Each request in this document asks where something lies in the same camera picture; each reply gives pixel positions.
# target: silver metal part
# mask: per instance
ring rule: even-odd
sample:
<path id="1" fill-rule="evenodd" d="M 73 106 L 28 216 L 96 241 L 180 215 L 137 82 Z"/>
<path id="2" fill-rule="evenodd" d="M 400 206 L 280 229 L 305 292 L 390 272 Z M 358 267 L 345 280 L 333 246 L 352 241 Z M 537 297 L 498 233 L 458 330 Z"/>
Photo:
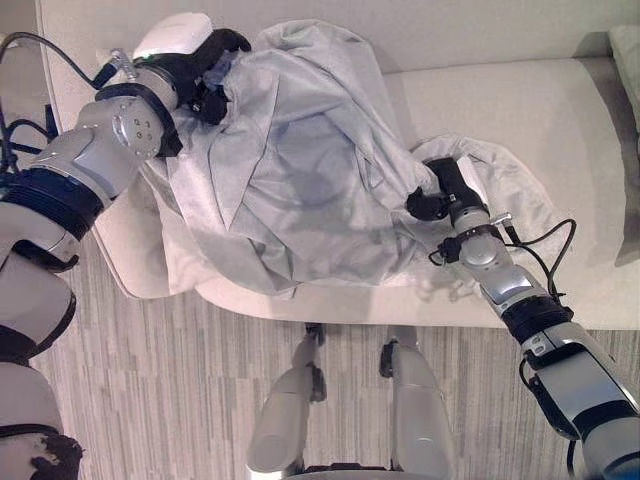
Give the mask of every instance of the silver metal part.
<path id="1" fill-rule="evenodd" d="M 416 329 L 392 327 L 390 330 L 397 340 L 392 356 L 393 465 L 403 472 L 427 478 L 453 478 L 453 435 L 438 381 L 417 349 Z"/>
<path id="2" fill-rule="evenodd" d="M 469 209 L 456 220 L 454 227 L 460 234 L 489 223 L 491 220 L 487 212 Z M 525 298 L 548 296 L 529 271 L 513 263 L 504 243 L 489 233 L 464 241 L 460 248 L 460 262 L 480 284 L 491 308 L 499 316 Z"/>
<path id="3" fill-rule="evenodd" d="M 502 225 L 505 222 L 510 222 L 513 219 L 511 212 L 504 212 L 500 215 L 496 215 L 491 219 L 491 225 L 497 226 Z"/>
<path id="4" fill-rule="evenodd" d="M 536 374 L 569 420 L 601 403 L 627 400 L 618 385 L 588 352 L 541 368 Z"/>
<path id="5" fill-rule="evenodd" d="M 640 412 L 640 406 L 636 400 L 637 392 L 632 391 L 631 388 L 622 381 L 624 375 L 616 363 L 580 324 L 565 322 L 547 328 L 544 332 L 527 339 L 522 344 L 522 352 L 524 353 L 527 350 L 531 350 L 534 355 L 541 357 L 552 350 L 571 343 L 577 343 L 585 347 L 586 351 L 607 374 L 610 381 L 620 389 L 626 400 L 629 401 L 637 412 Z M 544 345 L 544 350 L 539 348 L 540 345 Z"/>
<path id="6" fill-rule="evenodd" d="M 164 78 L 152 70 L 137 68 L 136 72 L 138 74 L 136 83 L 150 88 L 169 112 L 176 109 L 178 106 L 178 93 L 173 85 L 167 83 Z"/>
<path id="7" fill-rule="evenodd" d="M 118 196 L 142 163 L 159 149 L 163 127 L 138 97 L 115 97 L 89 103 L 74 130 L 51 142 L 31 168 L 48 168 L 76 178 L 105 206 Z"/>
<path id="8" fill-rule="evenodd" d="M 138 77 L 138 72 L 136 71 L 133 63 L 131 63 L 131 60 L 129 60 L 129 57 L 122 48 L 114 48 L 113 50 L 111 50 L 111 57 L 113 58 L 112 63 L 114 64 L 114 66 L 118 70 L 122 70 L 127 79 L 133 81 Z"/>
<path id="9" fill-rule="evenodd" d="M 56 137 L 46 149 L 35 157 L 35 163 L 29 168 L 45 168 L 64 177 L 71 177 L 77 180 L 95 193 L 104 205 L 104 208 L 107 208 L 111 205 L 111 198 L 90 174 L 77 168 L 72 161 L 74 158 L 82 155 L 83 151 L 88 148 L 93 139 L 94 132 L 88 128 L 64 132 Z"/>

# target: white cloth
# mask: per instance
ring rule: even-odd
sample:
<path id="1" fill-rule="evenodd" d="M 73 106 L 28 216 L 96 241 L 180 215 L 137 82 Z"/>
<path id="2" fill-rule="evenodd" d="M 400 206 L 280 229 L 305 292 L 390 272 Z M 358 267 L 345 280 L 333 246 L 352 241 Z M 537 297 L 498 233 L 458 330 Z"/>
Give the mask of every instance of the white cloth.
<path id="1" fill-rule="evenodd" d="M 271 295 L 300 282 L 428 279 L 435 267 L 424 252 L 452 233 L 448 220 L 420 224 L 404 208 L 418 186 L 437 188 L 421 163 L 428 158 L 471 154 L 494 211 L 523 219 L 523 238 L 555 220 L 544 188 L 505 149 L 441 137 L 414 159 L 396 134 L 370 46 L 347 30 L 311 20 L 269 28 L 224 88 L 224 124 L 180 111 L 183 151 L 146 172 L 161 211 L 172 210 L 162 213 L 172 290 L 215 270 Z"/>

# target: white sofa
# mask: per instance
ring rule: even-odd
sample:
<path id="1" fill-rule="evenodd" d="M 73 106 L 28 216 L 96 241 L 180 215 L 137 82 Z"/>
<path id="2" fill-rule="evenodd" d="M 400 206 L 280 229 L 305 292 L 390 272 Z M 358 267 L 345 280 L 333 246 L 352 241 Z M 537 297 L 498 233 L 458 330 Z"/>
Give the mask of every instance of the white sofa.
<path id="1" fill-rule="evenodd" d="M 636 0 L 145 0 L 126 10 L 115 1 L 47 0 L 38 7 L 41 32 L 88 71 L 96 69 L 96 50 L 133 48 L 155 22 L 185 9 L 250 40 L 288 19 L 349 28 L 374 47 L 406 146 L 458 133 L 509 148 L 578 221 L 557 275 L 576 319 L 590 328 L 640 328 L 637 133 L 606 33 L 640 23 Z M 70 128 L 92 92 L 52 54 L 45 60 L 59 123 Z M 124 293 L 170 294 L 161 223 L 144 181 L 99 219 L 94 234 Z M 196 290 L 263 318 L 500 325 L 480 298 L 449 287 L 303 285 L 293 299 L 278 300 L 213 274 Z"/>

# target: black cable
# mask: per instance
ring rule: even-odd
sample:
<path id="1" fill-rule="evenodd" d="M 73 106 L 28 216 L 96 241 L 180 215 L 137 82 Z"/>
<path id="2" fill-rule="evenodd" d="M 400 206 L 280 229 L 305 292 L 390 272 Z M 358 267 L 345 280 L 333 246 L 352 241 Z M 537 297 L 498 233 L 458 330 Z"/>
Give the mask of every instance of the black cable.
<path id="1" fill-rule="evenodd" d="M 18 127 L 22 127 L 22 126 L 33 128 L 38 133 L 40 133 L 44 138 L 46 138 L 47 141 L 53 140 L 53 136 L 47 131 L 46 128 L 41 127 L 36 122 L 32 122 L 31 120 L 27 120 L 26 118 L 19 118 L 18 120 L 14 120 L 9 124 L 9 126 L 7 127 L 7 130 L 9 131 L 9 140 L 11 140 L 11 136 L 13 135 L 13 132 L 15 132 Z"/>
<path id="2" fill-rule="evenodd" d="M 520 375 L 520 380 L 522 380 L 522 384 L 525 387 L 527 387 L 527 390 L 531 390 L 531 387 L 529 386 L 529 381 L 524 376 L 524 366 L 526 365 L 526 363 L 527 361 L 524 358 L 520 361 L 520 366 L 518 367 L 518 374 Z"/>
<path id="3" fill-rule="evenodd" d="M 567 472 L 569 472 L 569 475 L 571 476 L 571 478 L 574 478 L 575 472 L 573 470 L 573 454 L 576 451 L 576 441 L 575 440 L 570 440 L 569 441 L 569 447 L 567 448 Z"/>
<path id="4" fill-rule="evenodd" d="M 40 152 L 42 152 L 41 148 L 32 147 L 30 145 L 23 145 L 21 143 L 16 143 L 16 142 L 11 142 L 11 150 L 24 152 L 24 153 L 31 153 L 32 155 L 37 155 Z"/>
<path id="5" fill-rule="evenodd" d="M 49 47 L 51 50 L 56 52 L 65 62 L 69 64 L 69 66 L 92 88 L 95 88 L 93 80 L 91 80 L 86 73 L 84 73 L 78 65 L 71 60 L 71 58 L 64 53 L 64 51 L 58 47 L 55 43 L 47 40 L 46 38 L 41 37 L 40 35 L 36 35 L 35 33 L 30 32 L 14 32 L 10 33 L 5 37 L 5 39 L 0 43 L 0 63 L 2 63 L 2 58 L 4 57 L 5 52 L 7 51 L 9 45 L 16 40 L 21 38 L 28 38 L 29 40 L 33 40 L 35 42 L 42 43 L 43 45 Z"/>
<path id="6" fill-rule="evenodd" d="M 2 135 L 2 157 L 0 158 L 0 173 L 5 173 L 11 166 L 13 153 L 11 152 L 11 144 L 9 142 L 9 132 L 7 129 L 7 124 L 4 121 L 2 101 L 0 101 L 0 134 Z"/>
<path id="7" fill-rule="evenodd" d="M 27 38 L 29 40 L 33 40 L 39 42 L 46 47 L 49 47 L 54 52 L 56 52 L 65 62 L 69 64 L 69 66 L 76 72 L 82 80 L 91 85 L 92 88 L 98 89 L 99 87 L 91 80 L 86 73 L 84 73 L 78 65 L 71 60 L 71 58 L 64 53 L 64 51 L 55 45 L 53 42 L 47 40 L 46 38 L 41 37 L 40 35 L 36 35 L 35 33 L 29 32 L 15 32 L 10 33 L 5 37 L 5 39 L 0 43 L 0 63 L 2 63 L 2 59 L 4 58 L 5 53 L 7 52 L 9 45 L 19 40 L 21 38 Z M 0 102 L 0 134 L 2 135 L 2 157 L 0 158 L 0 173 L 5 173 L 9 168 L 12 168 L 14 171 L 18 170 L 16 165 L 16 156 L 11 151 L 11 140 L 10 140 L 10 131 L 5 122 L 4 113 L 2 110 L 2 102 Z"/>
<path id="8" fill-rule="evenodd" d="M 538 242 L 541 242 L 542 240 L 549 238 L 551 235 L 553 235 L 555 232 L 557 232 L 560 228 L 562 228 L 565 225 L 571 225 L 571 228 L 569 229 L 569 234 L 567 235 L 567 238 L 564 241 L 564 244 L 562 246 L 562 249 L 560 250 L 560 253 L 558 253 L 558 256 L 553 262 L 553 265 L 551 266 L 551 268 L 548 268 L 547 265 L 544 263 L 544 261 L 540 258 L 540 256 L 536 252 L 534 252 L 531 248 L 529 248 L 529 245 L 534 245 Z M 563 220 L 560 223 L 558 223 L 556 226 L 554 226 L 551 230 L 549 230 L 547 233 L 545 233 L 541 237 L 535 238 L 533 240 L 529 240 L 527 242 L 506 244 L 507 247 L 522 248 L 523 250 L 526 250 L 527 252 L 529 252 L 536 259 L 536 261 L 542 267 L 542 270 L 544 271 L 545 276 L 547 277 L 547 290 L 549 291 L 549 295 L 551 295 L 553 299 L 558 303 L 560 303 L 560 297 L 563 296 L 564 294 L 558 293 L 558 288 L 556 287 L 554 276 L 556 271 L 558 270 L 558 267 L 560 266 L 560 263 L 562 262 L 562 259 L 567 253 L 567 250 L 569 249 L 571 242 L 573 241 L 573 237 L 575 236 L 577 228 L 578 228 L 578 223 L 573 218 L 567 218 L 566 220 Z"/>
<path id="9" fill-rule="evenodd" d="M 547 289 L 549 290 L 549 293 L 551 293 L 551 295 L 556 298 L 556 300 L 558 300 L 560 294 L 558 293 L 558 291 L 556 290 L 556 286 L 553 282 L 553 276 L 556 273 L 556 270 L 558 270 L 558 267 L 560 266 L 560 262 L 562 262 L 562 259 L 564 258 L 565 254 L 567 253 L 567 250 L 569 250 L 569 245 L 571 245 L 571 242 L 573 241 L 573 237 L 576 234 L 576 230 L 578 229 L 578 223 L 573 219 L 573 218 L 568 218 L 566 220 L 563 220 L 562 222 L 560 222 L 556 227 L 554 227 L 554 231 L 558 230 L 560 227 L 570 224 L 571 228 L 569 229 L 569 234 L 567 235 L 567 239 L 564 241 L 564 245 L 562 246 L 562 250 L 560 250 L 560 253 L 558 254 L 558 256 L 556 257 L 556 261 L 553 262 L 553 265 L 551 266 L 551 269 L 549 270 L 549 279 L 547 281 Z"/>
<path id="10" fill-rule="evenodd" d="M 518 245 L 518 244 L 514 244 L 514 243 L 505 243 L 504 246 L 505 247 L 513 247 L 513 248 L 521 248 L 525 252 L 529 253 L 538 262 L 538 265 L 540 265 L 540 268 L 544 272 L 544 278 L 546 278 L 547 280 L 549 279 L 549 275 L 550 275 L 549 267 L 547 267 L 547 264 L 544 263 L 544 260 L 542 260 L 540 255 L 538 255 L 535 252 L 535 250 L 533 250 L 532 248 L 530 248 L 530 247 L 528 247 L 526 245 Z"/>
<path id="11" fill-rule="evenodd" d="M 436 262 L 436 261 L 434 260 L 434 258 L 433 258 L 433 257 L 434 257 L 434 255 L 436 255 L 437 253 L 440 253 L 440 251 L 439 251 L 439 250 L 435 250 L 435 251 L 431 252 L 431 253 L 429 254 L 429 257 L 428 257 L 428 258 L 429 258 L 429 261 L 430 261 L 431 263 L 433 263 L 436 267 L 442 267 L 442 266 L 444 266 L 444 263 L 438 263 L 438 262 Z"/>

